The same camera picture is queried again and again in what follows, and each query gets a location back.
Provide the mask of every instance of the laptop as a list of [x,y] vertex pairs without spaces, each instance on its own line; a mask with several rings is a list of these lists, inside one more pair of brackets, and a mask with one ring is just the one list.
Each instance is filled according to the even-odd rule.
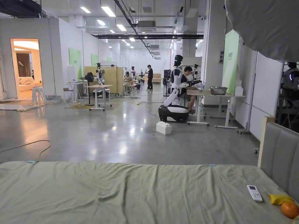
[[73,83],[79,83],[75,80],[75,78],[71,78],[71,80],[73,81]]

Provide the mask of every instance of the shorts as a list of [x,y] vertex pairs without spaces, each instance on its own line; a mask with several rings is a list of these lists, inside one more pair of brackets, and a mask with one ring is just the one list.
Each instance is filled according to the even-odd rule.
[[187,95],[187,93],[183,93],[183,94],[180,95],[180,97],[181,97],[181,98],[184,98],[184,99],[186,99],[186,100],[188,100],[188,101],[190,101],[192,95]]

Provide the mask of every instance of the person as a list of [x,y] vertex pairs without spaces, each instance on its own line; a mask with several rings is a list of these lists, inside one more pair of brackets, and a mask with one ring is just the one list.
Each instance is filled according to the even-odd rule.
[[[183,76],[181,78],[181,83],[187,82],[187,76],[189,76],[192,73],[192,68],[190,66],[186,66],[183,72]],[[174,83],[174,76],[173,72],[171,74],[171,80]],[[193,114],[194,111],[192,110],[194,102],[195,102],[195,96],[187,95],[187,90],[196,90],[196,87],[188,86],[186,88],[181,89],[181,93],[178,95],[178,97],[184,98],[188,101],[188,111],[190,114]]]
[[152,71],[152,66],[148,65],[147,68],[149,69],[149,71],[145,71],[146,74],[148,74],[147,76],[147,89],[148,90],[152,90],[152,78],[153,78],[153,71]]
[[128,86],[132,84],[131,83],[132,81],[133,81],[132,76],[130,76],[129,72],[126,72],[126,76],[123,79],[123,86],[125,87],[125,91],[128,93],[131,92],[130,87],[128,88]]

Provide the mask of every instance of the green bed sheet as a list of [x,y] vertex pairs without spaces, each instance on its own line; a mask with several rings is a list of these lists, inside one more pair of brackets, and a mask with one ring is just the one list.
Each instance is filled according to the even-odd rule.
[[283,193],[255,166],[8,162],[0,223],[290,223],[267,196]]

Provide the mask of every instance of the black shirt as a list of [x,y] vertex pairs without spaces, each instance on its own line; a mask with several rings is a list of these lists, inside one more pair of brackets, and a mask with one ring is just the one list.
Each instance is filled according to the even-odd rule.
[[[172,83],[174,83],[174,75],[173,75],[173,71],[172,71],[172,73],[171,73],[171,81],[172,81]],[[187,80],[187,78],[186,78],[186,76],[183,74],[182,75],[182,78],[181,78],[181,83],[183,83],[183,82],[187,82],[188,80]],[[184,93],[187,93],[187,89],[186,88],[182,88],[181,89],[181,93],[180,94],[178,94],[178,96],[180,96],[180,95],[182,95],[182,94],[184,94]]]
[[154,75],[153,75],[153,72],[152,72],[152,68],[150,68],[147,78],[148,78],[148,79],[152,79],[153,76],[154,76]]

